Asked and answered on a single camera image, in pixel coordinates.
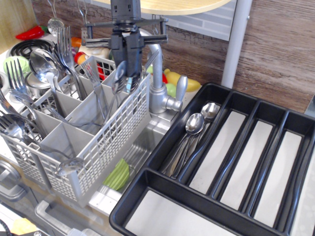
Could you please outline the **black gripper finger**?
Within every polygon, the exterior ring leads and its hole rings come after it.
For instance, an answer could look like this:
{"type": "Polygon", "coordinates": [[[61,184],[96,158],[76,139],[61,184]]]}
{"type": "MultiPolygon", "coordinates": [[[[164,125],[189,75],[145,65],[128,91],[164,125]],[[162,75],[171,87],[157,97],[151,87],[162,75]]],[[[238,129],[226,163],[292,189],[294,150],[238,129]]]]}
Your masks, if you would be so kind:
{"type": "Polygon", "coordinates": [[[122,34],[111,35],[110,48],[116,67],[118,67],[121,62],[127,61],[127,44],[122,34]]]}
{"type": "Polygon", "coordinates": [[[141,71],[142,49],[144,40],[140,33],[131,33],[126,37],[128,77],[137,77],[141,71]]]}

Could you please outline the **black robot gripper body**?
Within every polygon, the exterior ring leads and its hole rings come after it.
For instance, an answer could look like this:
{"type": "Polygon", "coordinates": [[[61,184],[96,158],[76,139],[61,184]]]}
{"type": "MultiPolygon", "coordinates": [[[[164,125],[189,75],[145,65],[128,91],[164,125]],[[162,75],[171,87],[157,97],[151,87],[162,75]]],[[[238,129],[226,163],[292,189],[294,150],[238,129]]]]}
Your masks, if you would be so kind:
{"type": "Polygon", "coordinates": [[[163,44],[168,41],[166,34],[166,18],[142,19],[139,0],[112,0],[112,21],[104,23],[87,23],[87,38],[83,45],[87,47],[108,48],[142,48],[147,44],[163,44]],[[160,34],[143,35],[143,26],[160,24],[160,34]],[[93,38],[94,28],[112,28],[109,38],[93,38]]]}

